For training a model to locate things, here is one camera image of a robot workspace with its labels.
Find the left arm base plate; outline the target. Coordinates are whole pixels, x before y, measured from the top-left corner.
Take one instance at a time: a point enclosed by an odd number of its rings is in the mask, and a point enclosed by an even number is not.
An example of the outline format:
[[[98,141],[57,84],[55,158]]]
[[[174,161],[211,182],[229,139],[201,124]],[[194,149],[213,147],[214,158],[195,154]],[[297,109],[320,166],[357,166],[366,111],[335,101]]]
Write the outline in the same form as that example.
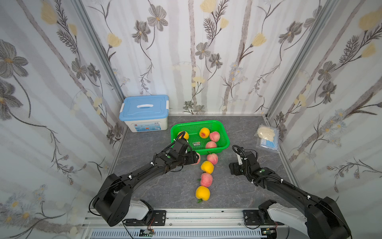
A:
[[[167,219],[166,210],[149,211],[148,214],[142,219],[124,219],[122,222],[125,226],[143,227],[143,226],[165,226]]]

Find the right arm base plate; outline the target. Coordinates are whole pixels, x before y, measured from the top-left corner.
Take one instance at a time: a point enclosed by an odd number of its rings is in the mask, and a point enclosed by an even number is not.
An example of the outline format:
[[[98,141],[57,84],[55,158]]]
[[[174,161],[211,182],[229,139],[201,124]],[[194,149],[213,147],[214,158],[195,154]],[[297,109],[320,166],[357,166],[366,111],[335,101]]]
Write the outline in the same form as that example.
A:
[[[263,210],[243,210],[244,224],[246,226],[283,226],[281,222],[273,221]]]

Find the yellow peach with red blush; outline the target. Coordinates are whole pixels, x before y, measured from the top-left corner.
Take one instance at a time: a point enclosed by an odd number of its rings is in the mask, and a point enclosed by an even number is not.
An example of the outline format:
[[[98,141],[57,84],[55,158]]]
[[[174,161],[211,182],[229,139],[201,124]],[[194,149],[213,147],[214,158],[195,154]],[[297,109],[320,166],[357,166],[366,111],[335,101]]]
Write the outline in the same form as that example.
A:
[[[181,131],[181,132],[178,133],[178,135],[179,135],[179,138],[183,138],[185,140],[188,140],[189,137],[190,137],[189,134],[186,131]]]

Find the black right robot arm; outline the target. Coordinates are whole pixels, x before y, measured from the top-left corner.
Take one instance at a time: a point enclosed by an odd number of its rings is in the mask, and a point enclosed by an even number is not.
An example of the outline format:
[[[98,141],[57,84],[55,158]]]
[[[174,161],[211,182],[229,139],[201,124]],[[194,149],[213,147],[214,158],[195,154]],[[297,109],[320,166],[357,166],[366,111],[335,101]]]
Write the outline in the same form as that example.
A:
[[[286,224],[311,239],[350,239],[351,230],[336,201],[330,197],[320,198],[281,178],[275,171],[261,167],[258,153],[234,145],[238,161],[230,163],[232,175],[243,175],[257,187],[271,191],[288,203],[285,208],[274,200],[268,200],[259,211],[274,222]]]

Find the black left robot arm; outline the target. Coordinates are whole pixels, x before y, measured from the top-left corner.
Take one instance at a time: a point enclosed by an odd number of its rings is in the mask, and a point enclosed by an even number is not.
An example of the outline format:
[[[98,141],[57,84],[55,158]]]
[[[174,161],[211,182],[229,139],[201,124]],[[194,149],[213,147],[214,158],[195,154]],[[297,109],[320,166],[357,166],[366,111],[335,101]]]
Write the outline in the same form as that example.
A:
[[[178,166],[194,165],[201,159],[187,140],[179,138],[153,155],[145,166],[121,176],[109,175],[99,192],[90,201],[96,216],[102,217],[110,227],[119,224],[128,214],[133,192],[140,185],[157,176],[173,172]]]

